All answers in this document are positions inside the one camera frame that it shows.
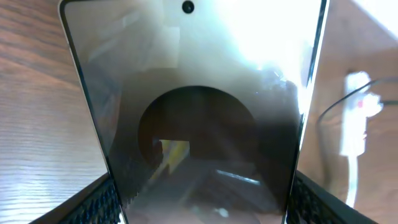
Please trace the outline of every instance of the white cable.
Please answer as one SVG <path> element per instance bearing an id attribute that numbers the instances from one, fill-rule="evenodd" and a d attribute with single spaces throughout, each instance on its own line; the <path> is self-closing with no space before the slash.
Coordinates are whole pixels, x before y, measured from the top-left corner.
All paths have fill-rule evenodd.
<path id="1" fill-rule="evenodd" d="M 358 189 L 358 157 L 348 156 L 348 194 L 346 204 L 354 208 Z"/>

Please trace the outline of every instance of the wood grain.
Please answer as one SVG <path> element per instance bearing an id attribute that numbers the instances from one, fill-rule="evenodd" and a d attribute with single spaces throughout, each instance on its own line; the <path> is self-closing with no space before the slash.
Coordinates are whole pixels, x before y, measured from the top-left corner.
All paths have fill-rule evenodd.
<path id="1" fill-rule="evenodd" d="M 0 0 L 0 223 L 29 223 L 106 172 L 57 5 Z"/>
<path id="2" fill-rule="evenodd" d="M 364 70 L 372 79 L 398 76 L 398 42 L 350 0 L 331 1 L 320 64 L 305 140 L 298 169 L 324 186 L 323 163 L 318 149 L 315 122 L 327 107 L 343 96 L 348 70 Z M 396 85 L 371 90 L 384 100 L 398 99 Z M 338 155 L 342 107 L 324 119 L 323 130 L 332 170 L 329 189 L 346 200 L 347 158 Z M 366 152 L 359 157 L 359 187 L 354 208 L 379 223 L 398 219 L 398 107 L 384 108 L 368 121 Z"/>

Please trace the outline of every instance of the smartphone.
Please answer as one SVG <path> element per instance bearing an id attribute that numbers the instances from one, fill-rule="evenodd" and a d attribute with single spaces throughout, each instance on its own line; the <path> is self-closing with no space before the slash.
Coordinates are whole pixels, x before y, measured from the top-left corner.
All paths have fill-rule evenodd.
<path id="1" fill-rule="evenodd" d="M 326 0 L 64 0 L 126 223 L 282 223 Z"/>

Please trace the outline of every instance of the phone frame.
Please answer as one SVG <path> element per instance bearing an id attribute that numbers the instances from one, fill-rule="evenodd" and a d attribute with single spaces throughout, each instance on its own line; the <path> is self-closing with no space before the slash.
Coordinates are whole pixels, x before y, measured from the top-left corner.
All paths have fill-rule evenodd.
<path id="1" fill-rule="evenodd" d="M 83 76 L 83 72 L 81 70 L 81 66 L 80 66 L 80 62 L 78 60 L 78 55 L 76 52 L 76 48 L 73 44 L 73 39 L 72 39 L 72 35 L 70 33 L 69 30 L 69 26 L 67 23 L 67 18 L 65 16 L 65 6 L 70 3 L 70 2 L 83 2 L 83 1 L 112 1 L 112 0 L 60 0 L 59 4 L 58 4 L 58 15 L 60 17 L 60 21 L 63 27 L 63 31 L 67 40 L 67 44 L 69 46 L 70 49 L 70 53 L 72 55 L 72 59 L 75 65 L 75 69 L 76 69 L 76 73 L 78 75 L 79 78 L 79 83 L 81 88 L 83 89 L 84 95 L 85 95 L 85 99 L 86 99 L 86 105 L 87 108 L 90 112 L 90 116 L 91 116 L 91 122 L 93 125 L 93 128 L 95 130 L 96 133 L 96 138 L 98 141 L 98 144 L 101 148 L 101 153 L 102 156 L 104 158 L 104 161 L 106 163 L 106 168 L 108 170 L 109 175 L 111 176 L 111 178 L 113 177 L 113 172 L 112 172 L 112 167 L 110 167 L 109 165 L 109 161 L 108 158 L 105 156 L 104 151 L 103 151 L 103 138 L 101 136 L 101 134 L 97 131 L 97 127 L 98 125 L 96 124 L 96 121 L 94 120 L 94 110 L 93 110 L 93 105 L 91 104 L 91 100 L 90 100 L 90 96 L 88 94 L 88 89 L 85 83 L 85 79 Z M 310 61 L 310 67 L 308 70 L 308 79 L 307 79 L 307 91 L 311 92 L 310 97 L 310 101 L 312 100 L 312 93 L 313 93 L 313 89 L 314 89 L 314 85 L 315 85 L 315 77 L 317 74 L 317 69 L 318 69 L 318 63 L 319 63 L 319 58 L 320 58 L 320 52 L 321 52 L 321 47 L 322 47 L 322 40 L 323 40 L 323 35 L 325 32 L 325 25 L 326 25 L 326 18 L 327 18 L 327 14 L 328 14 L 328 8 L 329 8 L 329 3 L 330 0 L 321 0 L 321 4 L 320 4 L 320 12 L 319 12 L 319 16 L 318 16 L 318 22 L 317 22 L 317 29 L 315 32 L 315 40 L 314 40 L 314 45 L 313 45 L 313 50 L 312 50 L 312 56 L 311 56 L 311 61 Z M 289 182 L 289 192 L 288 195 L 286 195 L 286 200 L 285 200 L 285 208 L 284 208 L 284 212 L 285 215 L 282 218 L 282 223 L 285 223 L 285 219 L 286 219 L 286 214 L 287 214 L 287 201 L 290 197 L 291 191 L 292 191 L 292 186 L 293 186 L 293 180 L 295 178 L 295 171 L 297 169 L 297 163 L 298 163 L 298 158 L 299 158 L 299 153 L 302 147 L 302 143 L 303 143 L 303 137 L 304 137 L 304 133 L 305 133 L 305 128 L 307 126 L 307 119 L 308 119 L 308 113 L 309 113 L 309 109 L 310 109 L 310 104 L 308 104 L 308 108 L 306 109 L 306 111 L 301 114 L 300 116 L 300 124 L 298 127 L 298 136 L 300 136 L 300 139 L 298 139 L 297 143 L 296 143 L 296 147 L 295 147 L 295 152 L 294 152 L 294 160 L 295 160 L 295 164 L 293 165 L 294 169 L 292 169 L 291 172 L 291 178 L 290 178 L 290 182 Z M 116 194 L 118 195 L 119 201 L 120 201 L 120 195 L 119 195 L 119 191 L 118 191 L 118 186 L 114 185 L 115 189 L 116 189 Z M 123 209 L 121 208 L 122 214 L 123 214 L 123 218 L 124 218 L 124 222 L 128 223 L 127 221 L 127 217 L 126 214 L 123 212 Z"/>

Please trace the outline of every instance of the reflective screen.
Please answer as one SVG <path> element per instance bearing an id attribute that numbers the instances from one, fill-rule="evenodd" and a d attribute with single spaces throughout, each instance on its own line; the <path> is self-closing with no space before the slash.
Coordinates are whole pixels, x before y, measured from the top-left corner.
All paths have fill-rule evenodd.
<path id="1" fill-rule="evenodd" d="M 129 223 L 282 222 L 324 9 L 321 0 L 61 3 Z"/>

